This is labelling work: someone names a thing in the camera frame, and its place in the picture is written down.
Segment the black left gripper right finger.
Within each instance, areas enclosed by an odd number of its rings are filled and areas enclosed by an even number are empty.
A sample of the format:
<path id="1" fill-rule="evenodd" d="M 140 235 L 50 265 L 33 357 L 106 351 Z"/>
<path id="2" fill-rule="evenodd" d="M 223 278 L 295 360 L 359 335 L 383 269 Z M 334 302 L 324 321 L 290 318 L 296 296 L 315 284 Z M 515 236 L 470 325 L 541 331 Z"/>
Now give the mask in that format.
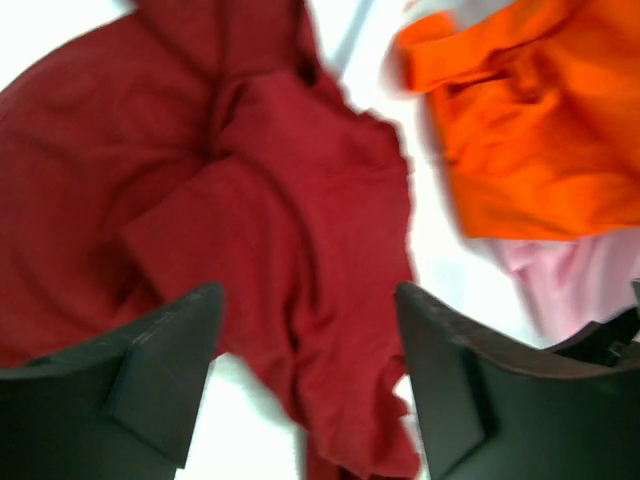
<path id="1" fill-rule="evenodd" d="M 399 329 L 433 479 L 635 479 L 639 311 L 535 349 L 411 283 Z"/>

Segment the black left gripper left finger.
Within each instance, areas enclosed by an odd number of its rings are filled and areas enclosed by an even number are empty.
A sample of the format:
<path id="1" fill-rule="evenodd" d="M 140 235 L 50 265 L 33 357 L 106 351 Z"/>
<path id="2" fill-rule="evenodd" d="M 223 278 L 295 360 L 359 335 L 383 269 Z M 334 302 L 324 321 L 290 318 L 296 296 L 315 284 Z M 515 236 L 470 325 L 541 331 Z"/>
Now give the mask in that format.
<path id="1" fill-rule="evenodd" d="M 4 479 L 172 479 L 189 455 L 224 307 L 204 284 L 1 371 Z"/>

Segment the dark red t shirt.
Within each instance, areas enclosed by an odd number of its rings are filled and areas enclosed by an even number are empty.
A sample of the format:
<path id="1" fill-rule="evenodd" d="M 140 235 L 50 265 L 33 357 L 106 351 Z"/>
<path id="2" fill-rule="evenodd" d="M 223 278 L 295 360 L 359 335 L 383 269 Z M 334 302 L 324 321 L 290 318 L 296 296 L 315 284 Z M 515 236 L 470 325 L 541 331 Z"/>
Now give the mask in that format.
<path id="1" fill-rule="evenodd" d="M 1 94 L 1 362 L 222 284 L 220 349 L 307 432 L 311 479 L 411 479 L 394 128 L 352 111 L 301 1 L 139 1 Z"/>

